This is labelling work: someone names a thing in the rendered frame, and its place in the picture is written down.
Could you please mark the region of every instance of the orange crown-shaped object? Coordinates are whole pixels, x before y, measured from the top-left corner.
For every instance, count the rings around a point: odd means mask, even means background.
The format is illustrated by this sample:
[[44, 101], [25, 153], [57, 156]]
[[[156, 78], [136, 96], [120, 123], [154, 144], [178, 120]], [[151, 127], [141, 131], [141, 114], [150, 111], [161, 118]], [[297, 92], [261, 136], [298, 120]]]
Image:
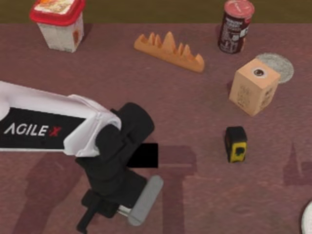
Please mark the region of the orange crown-shaped object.
[[200, 54], [193, 56], [189, 45], [180, 43], [176, 47], [174, 36], [168, 32], [164, 42], [161, 42], [160, 36], [151, 33], [147, 39], [144, 34], [138, 37], [134, 45], [135, 49], [146, 54], [170, 62], [177, 66], [192, 70], [194, 72], [202, 72], [205, 68], [204, 59]]

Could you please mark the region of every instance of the dark background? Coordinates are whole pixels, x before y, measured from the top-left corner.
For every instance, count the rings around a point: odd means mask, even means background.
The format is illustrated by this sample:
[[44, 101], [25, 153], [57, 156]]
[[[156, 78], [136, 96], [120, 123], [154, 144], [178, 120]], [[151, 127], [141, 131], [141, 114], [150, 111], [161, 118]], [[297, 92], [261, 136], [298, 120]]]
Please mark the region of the dark background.
[[[0, 0], [0, 23], [29, 22], [34, 0]], [[224, 0], [87, 0], [86, 23], [217, 23]], [[252, 0], [254, 23], [310, 23], [310, 0]]]

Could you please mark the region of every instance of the red can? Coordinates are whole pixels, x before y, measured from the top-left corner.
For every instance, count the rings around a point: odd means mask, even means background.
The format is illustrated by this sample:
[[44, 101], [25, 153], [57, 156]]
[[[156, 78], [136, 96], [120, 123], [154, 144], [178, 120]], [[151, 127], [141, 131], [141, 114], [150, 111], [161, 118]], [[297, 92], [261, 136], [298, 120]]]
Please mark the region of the red can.
[[236, 54], [243, 50], [254, 5], [248, 0], [228, 0], [224, 4], [218, 46], [221, 51]]

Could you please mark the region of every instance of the round coaster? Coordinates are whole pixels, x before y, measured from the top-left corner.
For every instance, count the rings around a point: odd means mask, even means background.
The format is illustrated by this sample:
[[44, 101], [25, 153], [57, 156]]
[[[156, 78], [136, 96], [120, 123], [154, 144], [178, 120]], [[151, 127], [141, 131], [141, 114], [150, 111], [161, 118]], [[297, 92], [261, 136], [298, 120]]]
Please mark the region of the round coaster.
[[305, 208], [301, 219], [302, 234], [312, 234], [312, 202]]
[[294, 69], [292, 63], [281, 55], [264, 53], [258, 55], [256, 59], [259, 59], [261, 62], [281, 74], [281, 79], [279, 80], [280, 84], [286, 83], [293, 77]]

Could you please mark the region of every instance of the tan box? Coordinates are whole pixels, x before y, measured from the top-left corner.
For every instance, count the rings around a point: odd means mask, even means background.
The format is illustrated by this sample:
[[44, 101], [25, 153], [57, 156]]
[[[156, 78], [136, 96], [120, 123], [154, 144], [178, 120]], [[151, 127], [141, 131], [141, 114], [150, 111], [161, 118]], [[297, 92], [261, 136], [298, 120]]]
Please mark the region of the tan box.
[[236, 71], [229, 99], [255, 116], [271, 103], [279, 79], [278, 72], [255, 58]]

